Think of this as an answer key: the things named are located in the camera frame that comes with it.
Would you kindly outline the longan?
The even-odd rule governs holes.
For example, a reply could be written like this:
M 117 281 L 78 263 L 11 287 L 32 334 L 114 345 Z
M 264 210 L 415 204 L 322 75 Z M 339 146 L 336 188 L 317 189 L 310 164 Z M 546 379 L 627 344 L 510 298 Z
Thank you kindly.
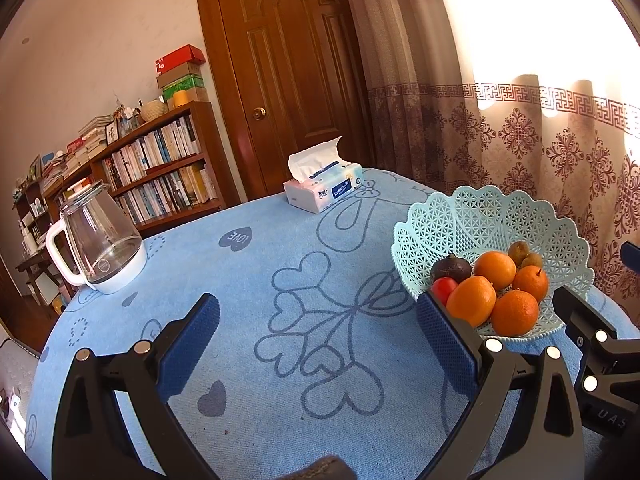
M 541 255 L 536 252 L 530 252 L 521 262 L 520 268 L 524 269 L 526 266 L 538 266 L 541 268 L 544 265 Z
M 516 266 L 520 266 L 529 253 L 529 246 L 525 240 L 517 240 L 508 249 L 508 255 Z

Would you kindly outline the wooden bookshelf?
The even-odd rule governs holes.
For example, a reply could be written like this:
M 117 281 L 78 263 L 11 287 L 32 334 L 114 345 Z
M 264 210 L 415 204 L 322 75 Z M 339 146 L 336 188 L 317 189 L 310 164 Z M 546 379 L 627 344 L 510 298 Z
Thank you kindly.
M 21 196 L 21 225 L 40 242 L 72 186 L 98 181 L 143 237 L 240 203 L 209 102 L 151 120 L 34 197 Z

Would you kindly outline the blue patterned tablecloth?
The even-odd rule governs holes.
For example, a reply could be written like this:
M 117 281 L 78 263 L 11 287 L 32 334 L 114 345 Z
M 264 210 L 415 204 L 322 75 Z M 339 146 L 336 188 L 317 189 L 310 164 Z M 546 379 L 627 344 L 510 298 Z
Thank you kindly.
M 320 214 L 283 195 L 255 200 L 149 238 L 143 271 L 118 292 L 79 289 L 40 356 L 26 455 L 54 479 L 56 413 L 78 350 L 124 353 L 208 292 L 218 328 L 168 404 L 216 479 L 281 479 L 331 455 L 357 479 L 423 479 L 468 400 L 420 329 L 416 300 L 432 294 L 432 265 L 450 252 L 475 262 L 517 240 L 542 255 L 549 279 L 537 322 L 523 336 L 499 336 L 489 322 L 476 331 L 514 352 L 557 348 L 575 387 L 582 352 L 553 310 L 555 289 L 582 296 L 617 339 L 639 340 L 594 281 L 575 223 L 523 191 L 442 194 L 368 169 Z M 129 396 L 116 398 L 142 464 L 160 472 Z M 620 438 L 583 424 L 582 436 L 581 479 L 638 477 L 639 414 Z

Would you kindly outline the stacked coloured boxes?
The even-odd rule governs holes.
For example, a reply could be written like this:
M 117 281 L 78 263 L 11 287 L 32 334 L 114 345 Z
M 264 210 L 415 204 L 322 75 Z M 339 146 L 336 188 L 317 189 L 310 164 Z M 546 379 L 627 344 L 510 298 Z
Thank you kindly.
M 208 102 L 201 66 L 204 53 L 192 44 L 173 50 L 155 61 L 157 87 L 170 110 L 189 102 Z

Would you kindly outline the tissue pack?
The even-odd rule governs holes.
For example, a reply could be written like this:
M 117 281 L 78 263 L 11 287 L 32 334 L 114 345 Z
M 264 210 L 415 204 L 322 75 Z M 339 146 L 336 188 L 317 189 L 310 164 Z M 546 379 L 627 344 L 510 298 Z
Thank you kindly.
M 338 152 L 341 137 L 288 156 L 292 178 L 283 183 L 288 203 L 320 214 L 362 185 L 363 170 Z

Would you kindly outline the mandarin orange with stem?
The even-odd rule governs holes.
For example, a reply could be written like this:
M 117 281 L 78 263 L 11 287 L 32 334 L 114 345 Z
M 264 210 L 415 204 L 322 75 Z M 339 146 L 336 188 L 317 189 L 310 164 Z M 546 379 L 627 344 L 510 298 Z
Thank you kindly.
M 516 272 L 512 288 L 528 292 L 540 304 L 548 294 L 549 279 L 540 266 L 524 266 Z

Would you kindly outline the brown wooden door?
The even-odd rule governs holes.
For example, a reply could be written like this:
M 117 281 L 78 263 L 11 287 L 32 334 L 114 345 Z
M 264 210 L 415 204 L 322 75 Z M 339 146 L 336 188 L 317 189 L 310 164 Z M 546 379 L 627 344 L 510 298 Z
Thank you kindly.
M 348 0 L 198 0 L 217 101 L 246 196 L 282 191 L 288 156 L 341 137 L 374 163 L 362 59 Z M 267 111 L 252 117 L 255 107 Z

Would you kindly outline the large dark water chestnut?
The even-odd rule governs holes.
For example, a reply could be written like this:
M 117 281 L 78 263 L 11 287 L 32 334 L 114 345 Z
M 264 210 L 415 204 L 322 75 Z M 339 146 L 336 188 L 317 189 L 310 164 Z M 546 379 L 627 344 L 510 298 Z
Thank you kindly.
M 472 275 L 472 266 L 468 260 L 457 257 L 453 252 L 437 260 L 431 268 L 431 281 L 434 282 L 440 278 L 451 278 L 460 284 Z

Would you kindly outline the brass door knob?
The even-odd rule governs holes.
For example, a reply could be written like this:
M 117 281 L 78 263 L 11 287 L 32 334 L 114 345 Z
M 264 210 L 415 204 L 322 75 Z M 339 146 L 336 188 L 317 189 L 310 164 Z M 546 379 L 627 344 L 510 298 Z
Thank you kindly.
M 252 117 L 256 120 L 256 122 L 260 122 L 261 120 L 264 120 L 267 116 L 267 111 L 261 107 L 255 107 L 254 110 L 252 111 Z

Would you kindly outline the wooden side desk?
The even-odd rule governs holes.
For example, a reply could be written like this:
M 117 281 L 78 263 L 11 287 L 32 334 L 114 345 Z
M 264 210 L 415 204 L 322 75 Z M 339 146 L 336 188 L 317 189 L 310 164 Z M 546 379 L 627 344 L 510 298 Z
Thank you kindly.
M 25 258 L 15 269 L 26 274 L 27 286 L 37 304 L 50 308 L 57 316 L 63 313 L 70 300 L 70 289 L 45 249 Z

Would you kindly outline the smooth orange kumquat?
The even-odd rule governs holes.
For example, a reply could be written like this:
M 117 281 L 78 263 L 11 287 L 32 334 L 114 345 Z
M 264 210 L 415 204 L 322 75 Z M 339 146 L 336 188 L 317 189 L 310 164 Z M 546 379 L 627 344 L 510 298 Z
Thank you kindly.
M 450 294 L 446 309 L 453 318 L 477 328 L 491 316 L 497 302 L 494 285 L 481 275 L 473 275 L 461 282 Z

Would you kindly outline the grey cushioned chair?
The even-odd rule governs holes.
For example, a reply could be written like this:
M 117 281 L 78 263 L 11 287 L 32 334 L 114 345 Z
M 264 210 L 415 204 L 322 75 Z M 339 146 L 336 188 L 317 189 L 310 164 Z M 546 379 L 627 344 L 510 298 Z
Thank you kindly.
M 18 340 L 6 337 L 1 341 L 1 389 L 20 398 L 20 412 L 26 416 L 32 385 L 40 354 Z

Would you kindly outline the red cherry tomato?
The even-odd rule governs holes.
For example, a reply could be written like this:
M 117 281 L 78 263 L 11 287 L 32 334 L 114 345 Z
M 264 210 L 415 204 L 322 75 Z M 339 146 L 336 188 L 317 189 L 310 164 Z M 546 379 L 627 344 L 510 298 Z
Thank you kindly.
M 442 278 L 436 278 L 432 284 L 431 292 L 443 306 L 446 306 L 449 297 L 457 287 L 458 283 L 453 278 L 443 276 Z

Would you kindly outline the glass electric kettle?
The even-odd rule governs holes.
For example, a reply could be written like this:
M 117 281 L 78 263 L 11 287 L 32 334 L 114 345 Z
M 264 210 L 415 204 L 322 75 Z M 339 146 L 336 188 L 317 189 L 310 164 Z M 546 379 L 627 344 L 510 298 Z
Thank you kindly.
M 66 282 L 104 295 L 131 283 L 146 263 L 139 231 L 102 181 L 66 200 L 48 229 L 46 247 Z

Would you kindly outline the patterned beige curtain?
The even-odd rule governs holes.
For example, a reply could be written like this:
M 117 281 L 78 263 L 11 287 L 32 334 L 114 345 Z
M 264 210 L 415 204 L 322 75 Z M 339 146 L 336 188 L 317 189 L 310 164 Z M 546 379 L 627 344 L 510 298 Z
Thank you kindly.
M 524 191 L 572 219 L 632 320 L 639 46 L 611 0 L 349 0 L 378 166 Z

